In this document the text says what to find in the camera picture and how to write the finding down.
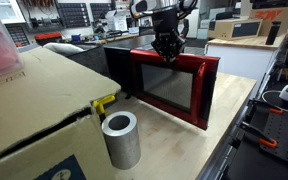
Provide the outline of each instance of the cable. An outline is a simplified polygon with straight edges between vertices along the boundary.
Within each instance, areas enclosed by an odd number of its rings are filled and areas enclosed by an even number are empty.
[[[265,99],[265,97],[264,97],[265,94],[267,94],[267,93],[281,93],[281,91],[277,91],[277,90],[266,91],[266,92],[264,92],[264,93],[262,94],[262,99],[263,99],[263,101],[264,101],[265,103],[269,104],[270,106],[275,107],[275,108],[277,108],[277,109],[279,109],[279,110],[283,110],[283,111],[285,111],[285,112],[288,112],[288,109],[284,109],[284,108],[282,108],[282,107],[279,107],[279,106],[276,106],[276,105],[274,105],[274,104],[269,103],[269,102]]]

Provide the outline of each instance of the silver metal cylinder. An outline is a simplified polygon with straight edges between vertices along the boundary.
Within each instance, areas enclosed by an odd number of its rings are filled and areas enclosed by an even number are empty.
[[[113,166],[130,169],[141,157],[134,114],[120,111],[109,115],[102,123],[102,130]]]

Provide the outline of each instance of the yellow plastic piece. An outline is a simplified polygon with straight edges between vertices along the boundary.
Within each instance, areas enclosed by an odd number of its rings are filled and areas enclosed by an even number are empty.
[[[107,96],[103,99],[93,101],[93,106],[96,109],[96,112],[98,115],[105,114],[104,104],[107,104],[109,102],[112,102],[115,100],[115,95]]]

